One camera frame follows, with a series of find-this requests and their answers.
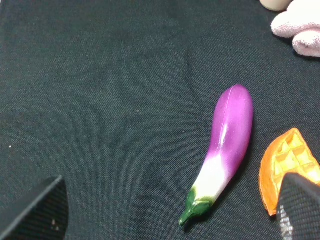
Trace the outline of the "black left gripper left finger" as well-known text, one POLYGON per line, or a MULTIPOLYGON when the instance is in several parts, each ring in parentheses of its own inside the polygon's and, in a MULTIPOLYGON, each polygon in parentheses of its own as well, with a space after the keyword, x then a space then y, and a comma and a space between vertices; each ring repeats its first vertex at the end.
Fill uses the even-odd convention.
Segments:
POLYGON ((49 177, 0 213, 2 240, 63 240, 69 225, 65 179, 49 177))

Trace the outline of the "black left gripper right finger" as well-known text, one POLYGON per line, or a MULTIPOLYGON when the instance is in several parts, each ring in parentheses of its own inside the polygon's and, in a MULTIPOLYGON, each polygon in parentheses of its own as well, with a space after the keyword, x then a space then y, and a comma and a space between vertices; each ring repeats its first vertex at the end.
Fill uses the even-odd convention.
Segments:
POLYGON ((298 173, 285 174, 276 219, 283 240, 319 240, 320 187, 298 173))

